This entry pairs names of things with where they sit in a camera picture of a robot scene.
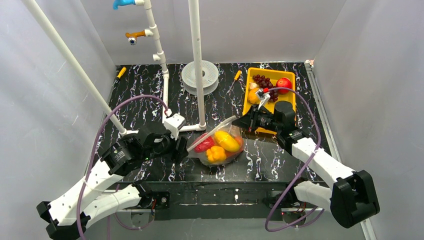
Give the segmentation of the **small orange pumpkin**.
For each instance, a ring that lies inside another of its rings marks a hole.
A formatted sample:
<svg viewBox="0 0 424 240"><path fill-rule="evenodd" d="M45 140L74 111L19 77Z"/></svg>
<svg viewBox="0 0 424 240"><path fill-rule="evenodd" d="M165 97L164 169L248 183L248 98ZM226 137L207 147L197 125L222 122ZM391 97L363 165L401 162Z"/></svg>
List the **small orange pumpkin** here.
<svg viewBox="0 0 424 240"><path fill-rule="evenodd" d="M234 139L238 143L240 148L244 145L244 140L241 136L235 136Z"/></svg>

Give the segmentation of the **red bell pepper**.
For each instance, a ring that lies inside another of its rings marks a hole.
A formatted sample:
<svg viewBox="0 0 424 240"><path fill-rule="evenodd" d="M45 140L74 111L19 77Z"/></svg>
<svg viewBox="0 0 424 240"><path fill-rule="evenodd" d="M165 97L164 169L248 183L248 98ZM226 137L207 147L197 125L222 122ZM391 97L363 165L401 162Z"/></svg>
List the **red bell pepper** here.
<svg viewBox="0 0 424 240"><path fill-rule="evenodd" d="M207 151L208 149L210 149L213 146L215 146L214 139L211 136L209 136L208 138L206 138L204 141L202 141L201 143L199 143L194 148L194 152L195 153L203 153L203 152Z"/></svg>

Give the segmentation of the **yellow toy mango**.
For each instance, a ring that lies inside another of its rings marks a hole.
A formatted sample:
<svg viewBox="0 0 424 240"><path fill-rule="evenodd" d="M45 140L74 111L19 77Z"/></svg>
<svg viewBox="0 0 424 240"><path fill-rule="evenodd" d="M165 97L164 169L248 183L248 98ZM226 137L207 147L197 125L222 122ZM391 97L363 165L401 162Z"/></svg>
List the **yellow toy mango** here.
<svg viewBox="0 0 424 240"><path fill-rule="evenodd" d="M213 135L214 141L224 150L235 153L241 148L241 144L230 133L219 130Z"/></svg>

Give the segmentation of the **clear zip top bag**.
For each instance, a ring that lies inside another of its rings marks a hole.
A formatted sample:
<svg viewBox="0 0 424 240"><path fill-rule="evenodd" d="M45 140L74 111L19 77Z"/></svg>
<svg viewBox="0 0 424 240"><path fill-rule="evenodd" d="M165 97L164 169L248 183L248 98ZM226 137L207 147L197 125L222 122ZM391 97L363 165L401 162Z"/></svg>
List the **clear zip top bag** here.
<svg viewBox="0 0 424 240"><path fill-rule="evenodd" d="M208 167L225 165L232 162L244 150L244 140L239 127L233 125L237 119L231 116L189 142L188 157L199 159Z"/></svg>

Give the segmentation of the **yellow bell pepper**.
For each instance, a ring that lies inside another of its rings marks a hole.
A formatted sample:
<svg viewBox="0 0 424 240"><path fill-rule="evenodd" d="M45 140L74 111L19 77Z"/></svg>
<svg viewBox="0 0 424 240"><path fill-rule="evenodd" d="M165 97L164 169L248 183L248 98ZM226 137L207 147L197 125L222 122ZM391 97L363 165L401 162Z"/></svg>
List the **yellow bell pepper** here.
<svg viewBox="0 0 424 240"><path fill-rule="evenodd" d="M212 146L206 151L206 156L211 164L222 163L227 159L226 150L221 146Z"/></svg>

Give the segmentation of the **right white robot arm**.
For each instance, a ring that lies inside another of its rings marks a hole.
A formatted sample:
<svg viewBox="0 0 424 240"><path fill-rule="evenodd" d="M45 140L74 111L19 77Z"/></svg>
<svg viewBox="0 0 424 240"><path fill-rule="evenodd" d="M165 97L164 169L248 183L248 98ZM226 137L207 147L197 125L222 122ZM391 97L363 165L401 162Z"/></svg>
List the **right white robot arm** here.
<svg viewBox="0 0 424 240"><path fill-rule="evenodd" d="M309 203L330 211L347 229L380 212L372 176L365 170L355 171L343 165L307 137L295 124L290 102L278 101L273 112L255 104L232 124L248 132L258 128L275 132L278 145L326 183L321 186L296 175L282 194L264 199L273 211L296 202Z"/></svg>

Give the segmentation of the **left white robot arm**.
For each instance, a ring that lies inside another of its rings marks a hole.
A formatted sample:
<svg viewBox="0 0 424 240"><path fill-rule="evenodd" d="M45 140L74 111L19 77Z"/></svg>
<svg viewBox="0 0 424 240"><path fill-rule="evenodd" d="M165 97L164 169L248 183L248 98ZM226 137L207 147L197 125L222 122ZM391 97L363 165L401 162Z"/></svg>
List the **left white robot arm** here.
<svg viewBox="0 0 424 240"><path fill-rule="evenodd" d="M155 158L181 161L188 156L187 143L185 136L174 138L161 123L121 137L103 153L88 176L57 199L37 205L39 216L48 223L48 236L52 240L76 240L97 221L152 200L156 194L143 180L112 194L104 192L144 162Z"/></svg>

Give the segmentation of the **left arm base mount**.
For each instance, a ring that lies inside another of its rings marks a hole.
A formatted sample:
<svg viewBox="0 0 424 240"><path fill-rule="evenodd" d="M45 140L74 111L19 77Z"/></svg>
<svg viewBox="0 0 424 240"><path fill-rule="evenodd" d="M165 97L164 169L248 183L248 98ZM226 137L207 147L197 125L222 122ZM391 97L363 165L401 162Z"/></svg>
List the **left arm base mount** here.
<svg viewBox="0 0 424 240"><path fill-rule="evenodd" d="M165 210L170 207L170 193L168 191L153 191L142 196L136 205L140 209Z"/></svg>

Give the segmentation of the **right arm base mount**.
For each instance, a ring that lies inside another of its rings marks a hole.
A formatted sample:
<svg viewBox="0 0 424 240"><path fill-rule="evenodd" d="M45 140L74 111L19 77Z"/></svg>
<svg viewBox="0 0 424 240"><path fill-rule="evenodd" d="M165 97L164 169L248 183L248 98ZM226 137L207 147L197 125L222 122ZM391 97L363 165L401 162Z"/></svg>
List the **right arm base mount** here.
<svg viewBox="0 0 424 240"><path fill-rule="evenodd" d="M266 207L272 209L281 195L282 192L279 191L267 191L261 201ZM312 207L312 205L300 201L296 197L294 188L292 187L277 205L276 211L279 210L279 215L274 212L270 219L272 221L284 221L288 224L309 214L310 211L306 212L306 208L308 207Z"/></svg>

